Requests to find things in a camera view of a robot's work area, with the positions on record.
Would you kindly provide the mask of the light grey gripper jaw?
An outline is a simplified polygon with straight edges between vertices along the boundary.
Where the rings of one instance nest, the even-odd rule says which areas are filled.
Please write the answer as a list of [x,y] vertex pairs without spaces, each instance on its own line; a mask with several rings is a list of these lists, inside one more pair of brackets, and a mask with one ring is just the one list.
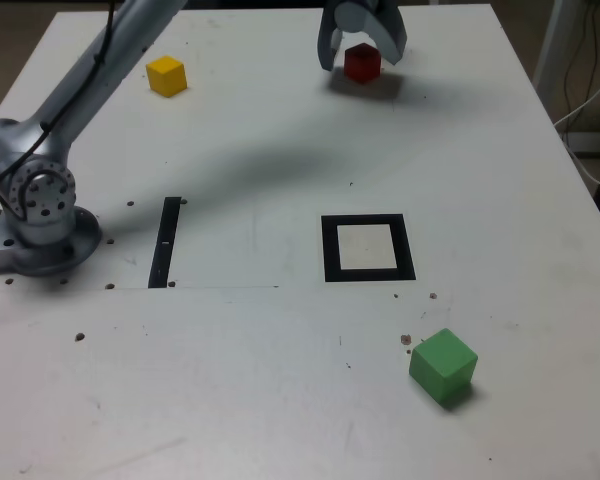
[[339,29],[365,33],[381,57],[392,65],[403,58],[407,34],[394,1],[344,1],[339,4]]

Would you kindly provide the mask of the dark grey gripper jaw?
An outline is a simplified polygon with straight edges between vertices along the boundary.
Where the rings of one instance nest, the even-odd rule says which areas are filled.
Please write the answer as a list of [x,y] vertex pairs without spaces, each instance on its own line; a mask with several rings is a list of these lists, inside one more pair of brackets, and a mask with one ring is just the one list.
[[335,11],[341,0],[329,0],[322,11],[317,38],[317,54],[321,68],[332,71],[342,41],[342,30],[337,24]]

